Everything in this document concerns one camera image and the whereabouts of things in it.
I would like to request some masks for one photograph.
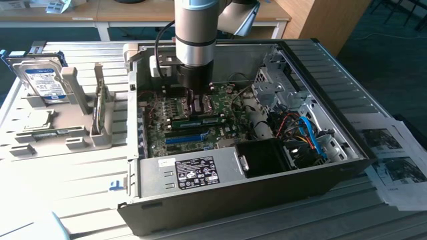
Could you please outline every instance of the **blue pcie slot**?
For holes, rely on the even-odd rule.
[[[207,131],[207,133],[202,133],[202,134],[198,134],[198,135],[167,138],[165,140],[165,142],[166,142],[166,144],[182,144],[182,143],[191,143],[191,142],[203,142],[206,140],[206,137],[207,137],[209,134],[210,134],[210,131]]]

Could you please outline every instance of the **white cable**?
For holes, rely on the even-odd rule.
[[[397,39],[427,39],[427,36],[405,37],[405,36],[394,36],[394,35],[382,34],[382,33],[371,33],[366,37],[354,38],[353,40],[366,40],[374,35],[381,35],[381,36],[386,36],[386,37],[392,37],[392,38],[397,38]]]

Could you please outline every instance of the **power supply label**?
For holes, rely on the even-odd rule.
[[[182,190],[221,183],[213,156],[177,161],[175,169],[178,186]]]

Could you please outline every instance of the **motherboard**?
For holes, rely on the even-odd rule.
[[[251,140],[241,90],[231,83],[213,85],[202,99],[203,114],[197,116],[190,116],[183,87],[142,91],[139,107],[146,113],[149,158],[225,148]]]

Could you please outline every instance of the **hard drive label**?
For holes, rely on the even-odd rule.
[[[66,91],[59,81],[55,80],[57,73],[53,68],[26,70],[31,86],[38,91],[41,97],[49,100],[66,98]]]

